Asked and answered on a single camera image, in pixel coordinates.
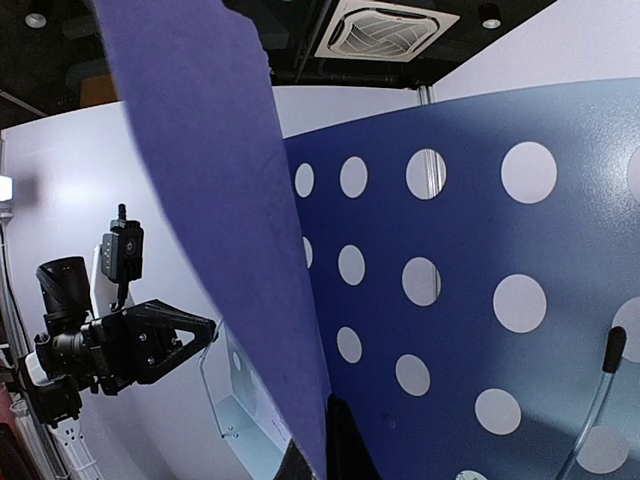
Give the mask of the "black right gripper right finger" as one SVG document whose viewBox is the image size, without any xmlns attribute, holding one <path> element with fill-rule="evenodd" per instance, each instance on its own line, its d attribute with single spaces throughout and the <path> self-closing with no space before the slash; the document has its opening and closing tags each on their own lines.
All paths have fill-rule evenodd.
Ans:
<svg viewBox="0 0 640 480">
<path fill-rule="evenodd" d="M 381 480 L 348 403 L 330 394 L 326 412 L 329 480 Z"/>
</svg>

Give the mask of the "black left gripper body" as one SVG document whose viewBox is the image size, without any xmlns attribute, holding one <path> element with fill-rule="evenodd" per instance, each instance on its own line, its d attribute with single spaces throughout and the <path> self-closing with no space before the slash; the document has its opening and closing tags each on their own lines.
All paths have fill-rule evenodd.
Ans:
<svg viewBox="0 0 640 480">
<path fill-rule="evenodd" d="M 117 395 L 139 381 L 134 330 L 141 312 L 141 307 L 131 307 L 80 327 L 83 349 L 89 356 L 86 375 L 92 377 L 92 394 Z"/>
</svg>

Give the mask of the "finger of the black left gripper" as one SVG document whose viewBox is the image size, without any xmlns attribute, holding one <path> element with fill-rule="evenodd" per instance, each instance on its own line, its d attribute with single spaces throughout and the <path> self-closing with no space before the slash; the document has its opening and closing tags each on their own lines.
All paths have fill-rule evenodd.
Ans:
<svg viewBox="0 0 640 480">
<path fill-rule="evenodd" d="M 160 300 L 123 311 L 135 382 L 151 385 L 217 339 L 213 320 Z"/>
</svg>

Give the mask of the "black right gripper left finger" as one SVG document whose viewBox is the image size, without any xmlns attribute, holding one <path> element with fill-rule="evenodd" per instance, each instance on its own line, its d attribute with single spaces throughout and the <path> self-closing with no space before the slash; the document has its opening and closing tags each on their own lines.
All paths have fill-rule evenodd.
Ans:
<svg viewBox="0 0 640 480">
<path fill-rule="evenodd" d="M 274 480 L 315 480 L 316 477 L 294 440 L 287 446 Z"/>
</svg>

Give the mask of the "light blue music stand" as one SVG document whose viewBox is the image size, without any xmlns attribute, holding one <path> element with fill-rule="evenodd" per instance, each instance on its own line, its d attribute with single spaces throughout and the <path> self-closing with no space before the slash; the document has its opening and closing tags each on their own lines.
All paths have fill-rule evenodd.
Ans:
<svg viewBox="0 0 640 480">
<path fill-rule="evenodd" d="M 639 475 L 639 83 L 283 139 L 329 395 L 382 479 Z"/>
</svg>

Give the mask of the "purple sheet music page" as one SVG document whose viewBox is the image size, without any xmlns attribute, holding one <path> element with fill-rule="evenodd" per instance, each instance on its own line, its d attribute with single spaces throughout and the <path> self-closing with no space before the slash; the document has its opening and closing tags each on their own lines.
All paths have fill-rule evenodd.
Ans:
<svg viewBox="0 0 640 480">
<path fill-rule="evenodd" d="M 325 365 L 295 192 L 253 22 L 220 1 L 98 1 L 166 217 L 318 478 Z"/>
</svg>

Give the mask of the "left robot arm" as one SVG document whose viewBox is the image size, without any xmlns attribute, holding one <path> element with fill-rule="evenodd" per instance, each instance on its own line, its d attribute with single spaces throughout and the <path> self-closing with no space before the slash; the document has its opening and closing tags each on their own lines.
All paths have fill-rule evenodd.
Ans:
<svg viewBox="0 0 640 480">
<path fill-rule="evenodd" d="M 78 419 L 84 389 L 116 396 L 134 383 L 151 385 L 216 340 L 212 320 L 159 300 L 126 306 L 129 284 L 140 277 L 119 278 L 115 305 L 96 318 L 83 258 L 37 268 L 46 329 L 35 337 L 24 369 L 42 423 L 56 428 Z"/>
</svg>

